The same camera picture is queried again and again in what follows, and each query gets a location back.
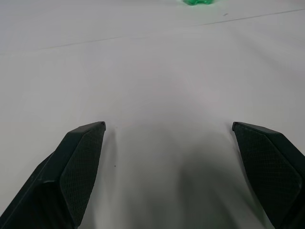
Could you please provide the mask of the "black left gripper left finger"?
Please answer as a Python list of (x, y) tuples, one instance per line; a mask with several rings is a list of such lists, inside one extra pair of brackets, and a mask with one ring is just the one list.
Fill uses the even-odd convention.
[(69, 131), (0, 216), (0, 229), (77, 229), (97, 176), (105, 122)]

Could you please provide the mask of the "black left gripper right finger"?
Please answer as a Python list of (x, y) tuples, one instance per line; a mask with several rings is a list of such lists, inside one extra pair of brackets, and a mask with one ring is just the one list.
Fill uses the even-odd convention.
[(248, 181), (275, 229), (305, 229), (305, 155), (283, 134), (233, 122)]

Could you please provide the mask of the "green object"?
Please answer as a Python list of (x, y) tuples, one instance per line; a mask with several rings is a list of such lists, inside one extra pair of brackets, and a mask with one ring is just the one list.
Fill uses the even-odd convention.
[(198, 4), (209, 5), (212, 4), (214, 0), (183, 0), (187, 5), (194, 6)]

